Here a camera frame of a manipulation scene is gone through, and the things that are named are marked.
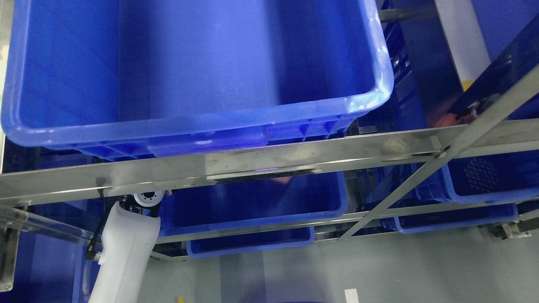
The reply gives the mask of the white robot forearm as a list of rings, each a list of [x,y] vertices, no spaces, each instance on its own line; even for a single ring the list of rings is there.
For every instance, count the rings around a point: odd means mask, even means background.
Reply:
[[[100,266],[89,302],[135,303],[160,230],[164,191],[104,198],[85,257]]]

